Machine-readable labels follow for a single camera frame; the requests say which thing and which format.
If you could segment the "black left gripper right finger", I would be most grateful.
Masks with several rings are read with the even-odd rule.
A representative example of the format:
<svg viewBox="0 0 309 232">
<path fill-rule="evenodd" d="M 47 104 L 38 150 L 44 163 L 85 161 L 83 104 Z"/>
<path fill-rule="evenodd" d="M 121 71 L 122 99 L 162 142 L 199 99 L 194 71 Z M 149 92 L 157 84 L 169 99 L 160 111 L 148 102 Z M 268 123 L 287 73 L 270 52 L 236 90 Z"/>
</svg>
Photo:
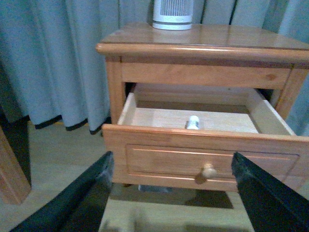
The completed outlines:
<svg viewBox="0 0 309 232">
<path fill-rule="evenodd" d="M 307 232 L 309 202 L 239 152 L 234 153 L 232 174 L 256 232 Z"/>
</svg>

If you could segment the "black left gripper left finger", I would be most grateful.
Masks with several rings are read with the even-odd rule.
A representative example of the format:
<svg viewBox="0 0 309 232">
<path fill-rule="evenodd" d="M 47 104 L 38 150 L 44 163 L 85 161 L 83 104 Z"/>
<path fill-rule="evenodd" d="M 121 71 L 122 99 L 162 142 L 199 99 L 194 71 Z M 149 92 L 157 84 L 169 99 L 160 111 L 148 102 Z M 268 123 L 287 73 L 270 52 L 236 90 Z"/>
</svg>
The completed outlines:
<svg viewBox="0 0 309 232">
<path fill-rule="evenodd" d="M 113 153 L 106 152 L 14 232 L 97 232 L 112 190 Z"/>
</svg>

